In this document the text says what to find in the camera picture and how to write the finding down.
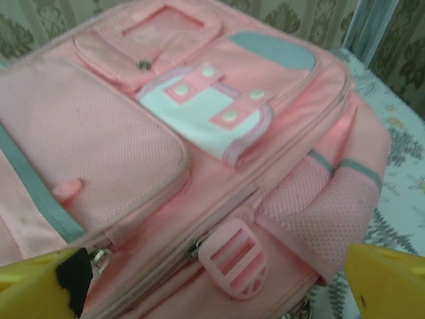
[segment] zipper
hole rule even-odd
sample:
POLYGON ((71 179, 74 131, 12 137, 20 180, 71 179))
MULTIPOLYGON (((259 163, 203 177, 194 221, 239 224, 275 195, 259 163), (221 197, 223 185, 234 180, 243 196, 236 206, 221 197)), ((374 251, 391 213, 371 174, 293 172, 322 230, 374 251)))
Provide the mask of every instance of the zipper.
MULTIPOLYGON (((234 200, 229 201, 227 204, 215 213, 211 218, 203 223, 199 228, 200 231, 196 232, 189 240, 182 243, 174 253, 164 260, 153 272, 139 281, 121 300, 109 308, 102 311, 96 318, 98 319, 115 319, 123 314, 127 309, 133 305, 140 303, 146 299, 151 293, 156 291, 162 284, 171 278, 182 267, 197 261, 199 248, 206 241, 211 231, 222 221, 224 221, 238 206, 244 203, 250 196, 254 195, 257 187, 249 187, 242 191, 234 200)), ((112 257, 105 249, 98 249, 92 253, 93 256, 97 254, 102 256, 112 257)))

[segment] yellow plastic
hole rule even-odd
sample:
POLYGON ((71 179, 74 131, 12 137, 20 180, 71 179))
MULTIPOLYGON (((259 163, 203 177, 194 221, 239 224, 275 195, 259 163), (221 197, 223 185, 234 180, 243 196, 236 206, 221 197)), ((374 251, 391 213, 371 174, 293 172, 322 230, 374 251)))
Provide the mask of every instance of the yellow plastic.
POLYGON ((64 249, 0 267, 1 319, 74 319, 56 268, 79 249, 64 249))
POLYGON ((362 319, 424 319, 425 258, 351 245, 345 274, 362 319))

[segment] yellow object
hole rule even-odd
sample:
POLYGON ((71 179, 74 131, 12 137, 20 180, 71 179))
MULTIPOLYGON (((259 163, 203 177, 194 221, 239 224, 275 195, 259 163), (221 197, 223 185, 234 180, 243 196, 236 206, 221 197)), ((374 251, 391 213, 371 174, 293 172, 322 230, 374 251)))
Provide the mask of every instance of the yellow object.
POLYGON ((425 257, 351 245, 345 274, 362 319, 425 318, 425 257))
POLYGON ((78 248, 0 267, 0 318, 79 317, 92 275, 86 249, 78 248))

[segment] front pocket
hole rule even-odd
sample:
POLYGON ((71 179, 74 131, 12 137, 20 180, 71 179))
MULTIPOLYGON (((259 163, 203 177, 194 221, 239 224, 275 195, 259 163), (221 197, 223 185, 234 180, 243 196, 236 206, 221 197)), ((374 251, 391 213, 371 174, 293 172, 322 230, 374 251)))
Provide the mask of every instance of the front pocket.
POLYGON ((307 48, 244 31, 158 76, 136 99, 200 149, 238 167, 241 155, 314 81, 319 63, 307 48))
POLYGON ((182 141, 83 68, 42 60, 2 75, 1 125, 47 189, 81 181, 65 209, 85 233, 136 210, 140 223, 187 182, 182 141))
POLYGON ((131 92, 201 50, 222 22, 186 0, 144 1, 74 37, 77 55, 92 70, 131 92))

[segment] white button decoration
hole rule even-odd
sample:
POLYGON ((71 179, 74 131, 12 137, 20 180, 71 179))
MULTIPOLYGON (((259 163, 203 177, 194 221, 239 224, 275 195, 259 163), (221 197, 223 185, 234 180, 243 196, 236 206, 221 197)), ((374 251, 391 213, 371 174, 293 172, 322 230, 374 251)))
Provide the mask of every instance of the white button decoration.
POLYGON ((232 122, 238 117, 237 111, 228 111, 222 115, 222 119, 226 122, 232 122))
POLYGON ((179 85, 175 88, 175 92, 177 95, 186 95, 189 93, 189 87, 187 85, 179 85))
POLYGON ((208 66, 208 67, 206 67, 202 70, 202 74, 207 76, 207 77, 213 76, 215 74, 215 72, 216 72, 216 70, 212 66, 208 66))
POLYGON ((250 97, 254 100, 258 100, 264 96, 265 92, 263 90, 254 90, 251 92, 250 97))

